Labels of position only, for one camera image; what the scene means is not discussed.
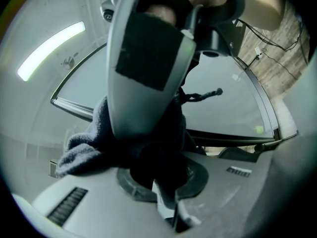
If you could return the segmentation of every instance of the wall outlet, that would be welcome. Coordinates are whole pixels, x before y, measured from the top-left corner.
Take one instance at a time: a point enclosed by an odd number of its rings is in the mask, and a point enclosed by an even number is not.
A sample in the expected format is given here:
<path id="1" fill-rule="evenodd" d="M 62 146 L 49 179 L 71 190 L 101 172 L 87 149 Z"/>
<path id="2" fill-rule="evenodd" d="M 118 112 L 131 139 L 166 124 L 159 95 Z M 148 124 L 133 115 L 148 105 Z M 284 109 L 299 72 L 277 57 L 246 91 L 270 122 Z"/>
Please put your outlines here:
<path id="1" fill-rule="evenodd" d="M 256 47 L 254 50 L 256 51 L 256 53 L 259 56 L 259 58 L 262 58 L 263 55 L 262 55 L 262 52 L 261 52 L 260 48 Z"/>

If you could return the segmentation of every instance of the black velcro patch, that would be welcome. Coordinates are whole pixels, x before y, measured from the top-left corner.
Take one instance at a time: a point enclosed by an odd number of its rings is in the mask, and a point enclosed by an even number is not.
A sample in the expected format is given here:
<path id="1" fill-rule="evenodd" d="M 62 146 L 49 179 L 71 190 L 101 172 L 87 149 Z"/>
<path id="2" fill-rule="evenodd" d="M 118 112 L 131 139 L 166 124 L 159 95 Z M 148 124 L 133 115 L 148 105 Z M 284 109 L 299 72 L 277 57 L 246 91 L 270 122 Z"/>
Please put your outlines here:
<path id="1" fill-rule="evenodd" d="M 131 13 L 116 72 L 163 91 L 174 66 L 183 34 L 145 13 Z"/>

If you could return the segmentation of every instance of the fluorescent light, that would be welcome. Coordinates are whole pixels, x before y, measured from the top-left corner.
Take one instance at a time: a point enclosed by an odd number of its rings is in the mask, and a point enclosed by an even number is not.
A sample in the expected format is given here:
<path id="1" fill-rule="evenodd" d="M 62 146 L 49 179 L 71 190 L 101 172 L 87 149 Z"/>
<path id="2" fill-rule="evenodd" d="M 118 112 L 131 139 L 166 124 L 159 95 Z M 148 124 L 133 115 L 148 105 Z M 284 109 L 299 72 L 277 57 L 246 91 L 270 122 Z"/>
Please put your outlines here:
<path id="1" fill-rule="evenodd" d="M 30 56 L 24 61 L 21 67 L 18 69 L 18 75 L 27 81 L 36 68 L 43 62 L 43 60 L 52 53 L 58 46 L 63 44 L 65 41 L 85 31 L 85 24 L 80 21 L 74 25 L 71 25 L 59 33 L 50 37 L 47 41 L 41 44 L 35 49 Z"/>

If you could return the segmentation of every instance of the person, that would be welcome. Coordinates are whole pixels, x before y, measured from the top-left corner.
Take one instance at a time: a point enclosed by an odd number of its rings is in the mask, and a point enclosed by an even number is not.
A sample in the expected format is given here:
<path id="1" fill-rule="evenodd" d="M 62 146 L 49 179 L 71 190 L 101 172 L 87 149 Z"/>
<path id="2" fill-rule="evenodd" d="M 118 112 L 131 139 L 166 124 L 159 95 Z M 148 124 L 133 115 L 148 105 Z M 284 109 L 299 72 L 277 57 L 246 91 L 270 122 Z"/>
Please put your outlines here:
<path id="1" fill-rule="evenodd" d="M 202 4 L 203 6 L 219 6 L 227 0 L 189 0 L 193 6 Z M 253 27 L 273 31 L 279 28 L 284 15 L 285 0 L 245 0 L 245 9 L 240 19 Z M 176 24 L 176 15 L 172 8 L 152 4 L 147 9 L 147 13 L 153 14 L 160 19 Z"/>

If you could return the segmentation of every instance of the black cable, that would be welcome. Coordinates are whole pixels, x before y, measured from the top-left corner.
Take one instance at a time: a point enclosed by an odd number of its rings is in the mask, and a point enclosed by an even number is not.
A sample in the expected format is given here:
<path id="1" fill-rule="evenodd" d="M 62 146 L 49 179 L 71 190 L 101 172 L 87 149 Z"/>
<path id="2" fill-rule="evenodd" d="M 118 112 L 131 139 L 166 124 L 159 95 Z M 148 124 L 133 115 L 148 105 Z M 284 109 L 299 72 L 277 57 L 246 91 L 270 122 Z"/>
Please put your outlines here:
<path id="1" fill-rule="evenodd" d="M 307 59 L 306 59 L 305 52 L 304 52 L 304 48 L 303 48 L 303 44 L 302 44 L 302 36 L 300 36 L 300 38 L 299 38 L 299 43 L 300 43 L 300 45 L 301 45 L 301 51 L 302 51 L 302 55 L 303 55 L 303 58 L 304 58 L 304 60 L 305 60 L 305 63 L 306 63 L 306 65 L 308 65 L 308 61 L 307 61 Z"/>
<path id="2" fill-rule="evenodd" d="M 297 40 L 292 43 L 288 48 L 284 48 L 282 46 L 280 46 L 279 44 L 275 43 L 274 41 L 270 40 L 268 37 L 266 36 L 263 36 L 263 38 L 260 36 L 262 35 L 262 33 L 260 33 L 259 31 L 257 31 L 256 29 L 254 29 L 252 26 L 250 26 L 248 23 L 244 22 L 243 20 L 239 20 L 241 23 L 245 24 L 260 40 L 262 40 L 264 43 L 268 44 L 268 45 L 271 45 L 271 46 L 275 46 L 275 47 L 278 47 L 280 49 L 282 49 L 283 51 L 287 52 L 289 50 L 292 50 L 293 48 L 296 47 L 301 35 L 302 35 L 302 32 L 303 32 L 303 23 L 301 23 L 301 26 L 300 26 L 300 32 L 299 32 L 299 35 L 297 37 Z"/>
<path id="3" fill-rule="evenodd" d="M 266 55 L 268 58 L 274 60 L 276 63 L 278 63 L 279 65 L 281 65 L 284 69 L 286 69 L 286 71 L 287 71 L 294 79 L 298 80 L 298 78 L 295 77 L 292 73 L 290 73 L 289 70 L 288 70 L 284 65 L 282 65 L 280 62 L 278 62 L 278 61 L 275 60 L 274 58 L 269 57 L 269 56 L 265 53 L 265 52 L 267 51 L 266 48 L 262 48 L 261 51 L 262 51 L 262 53 L 263 53 L 264 55 Z"/>

